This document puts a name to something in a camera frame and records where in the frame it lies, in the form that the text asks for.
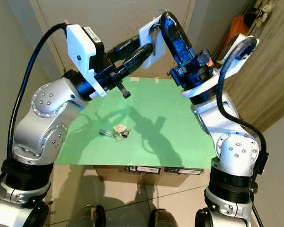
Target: barcode label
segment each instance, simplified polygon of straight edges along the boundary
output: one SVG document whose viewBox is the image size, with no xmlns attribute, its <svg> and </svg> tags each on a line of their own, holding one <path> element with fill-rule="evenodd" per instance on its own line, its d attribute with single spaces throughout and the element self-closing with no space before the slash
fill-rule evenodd
<svg viewBox="0 0 284 227">
<path fill-rule="evenodd" d="M 93 30 L 91 30 L 90 27 L 84 27 L 84 30 L 87 32 L 87 34 L 93 39 L 93 41 L 95 43 L 100 43 L 101 40 L 99 39 L 99 37 L 94 33 Z"/>
<path fill-rule="evenodd" d="M 141 171 L 141 172 L 155 173 L 155 174 L 159 173 L 159 171 L 160 171 L 159 168 L 144 167 L 144 166 L 138 166 L 137 170 Z"/>
<path fill-rule="evenodd" d="M 202 173 L 202 170 L 192 170 L 192 169 L 180 169 L 179 174 L 194 174 L 199 175 Z"/>
</svg>

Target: keys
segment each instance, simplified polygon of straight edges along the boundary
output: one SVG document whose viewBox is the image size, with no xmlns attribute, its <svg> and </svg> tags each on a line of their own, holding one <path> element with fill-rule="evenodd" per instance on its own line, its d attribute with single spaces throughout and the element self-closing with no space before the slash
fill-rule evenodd
<svg viewBox="0 0 284 227">
<path fill-rule="evenodd" d="M 107 131 L 105 129 L 100 129 L 99 133 L 105 136 L 109 136 L 111 138 L 114 138 L 117 142 L 121 141 L 121 140 L 125 140 L 128 135 L 129 135 L 130 130 L 124 130 L 123 132 L 116 132 L 116 133 L 112 133 L 110 131 Z"/>
<path fill-rule="evenodd" d="M 112 137 L 112 138 L 115 138 L 117 136 L 116 133 L 112 133 L 112 132 L 104 130 L 104 129 L 100 129 L 99 133 L 101 133 L 102 135 L 105 135 L 105 136 Z"/>
</svg>

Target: green table mat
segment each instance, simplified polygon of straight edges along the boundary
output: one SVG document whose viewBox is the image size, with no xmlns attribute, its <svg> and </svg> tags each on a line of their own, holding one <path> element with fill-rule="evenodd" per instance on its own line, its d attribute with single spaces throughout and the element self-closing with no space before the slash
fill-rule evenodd
<svg viewBox="0 0 284 227">
<path fill-rule="evenodd" d="M 56 164 L 210 168 L 210 137 L 190 110 L 189 99 L 170 79 L 124 79 L 128 99 L 115 88 L 97 97 L 70 125 Z M 116 142 L 99 134 L 119 123 L 130 135 Z"/>
</svg>

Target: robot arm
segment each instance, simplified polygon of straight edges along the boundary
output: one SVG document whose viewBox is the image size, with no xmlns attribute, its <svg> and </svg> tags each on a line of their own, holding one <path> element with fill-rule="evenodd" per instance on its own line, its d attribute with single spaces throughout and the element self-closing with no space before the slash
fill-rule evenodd
<svg viewBox="0 0 284 227">
<path fill-rule="evenodd" d="M 49 187 L 49 175 L 59 154 L 70 123 L 88 101 L 105 97 L 118 87 L 127 98 L 130 93 L 122 79 L 136 70 L 158 44 L 153 32 L 160 29 L 177 66 L 170 73 L 184 89 L 181 94 L 192 102 L 192 111 L 203 130 L 213 139 L 217 157 L 212 159 L 210 183 L 205 190 L 208 208 L 199 210 L 196 226 L 250 227 L 251 191 L 256 191 L 254 166 L 259 157 L 257 141 L 239 123 L 224 117 L 216 101 L 220 69 L 215 69 L 207 50 L 195 53 L 176 17 L 164 12 L 148 24 L 146 35 L 133 37 L 105 54 L 101 40 L 89 27 L 66 27 L 68 54 L 79 72 L 70 70 L 33 95 L 31 108 L 15 131 L 13 159 L 6 160 L 2 171 L 7 176 L 0 184 L 0 226 L 42 226 L 48 207 L 42 202 Z M 221 63 L 242 40 L 238 35 Z M 140 42 L 149 40 L 142 46 Z M 244 64 L 236 59 L 225 77 Z M 120 67 L 114 62 L 126 59 Z M 222 95 L 224 109 L 238 117 L 230 98 Z"/>
<path fill-rule="evenodd" d="M 255 138 L 242 128 L 252 129 L 265 140 L 259 131 L 239 120 L 231 99 L 222 93 L 221 82 L 240 70 L 258 40 L 242 34 L 234 37 L 220 61 L 224 66 L 215 69 L 207 50 L 195 53 L 173 14 L 162 14 L 160 29 L 177 63 L 170 74 L 184 89 L 182 96 L 191 100 L 191 109 L 211 136 L 217 155 L 212 159 L 210 182 L 204 192 L 208 208 L 197 212 L 195 226 L 250 227 L 255 178 L 263 173 L 268 154 L 265 141 L 261 151 Z"/>
<path fill-rule="evenodd" d="M 33 94 L 31 108 L 15 130 L 12 159 L 2 165 L 7 175 L 0 183 L 0 226 L 43 225 L 48 207 L 42 199 L 70 123 L 88 101 L 105 97 L 109 89 L 118 87 L 129 97 L 122 79 L 153 52 L 151 44 L 139 48 L 137 36 L 105 54 L 103 43 L 89 27 L 68 25 L 66 35 L 68 54 L 79 72 L 70 70 Z M 124 59 L 121 66 L 114 65 Z"/>
</svg>

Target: orange object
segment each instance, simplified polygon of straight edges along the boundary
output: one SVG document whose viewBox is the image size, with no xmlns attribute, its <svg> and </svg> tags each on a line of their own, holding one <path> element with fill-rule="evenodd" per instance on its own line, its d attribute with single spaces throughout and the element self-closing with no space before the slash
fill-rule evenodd
<svg viewBox="0 0 284 227">
<path fill-rule="evenodd" d="M 247 34 L 249 27 L 244 22 L 244 15 L 239 15 L 232 20 L 231 30 L 228 33 L 228 36 L 225 40 L 225 43 L 221 50 L 228 44 L 228 42 L 233 38 L 237 33 Z"/>
</svg>

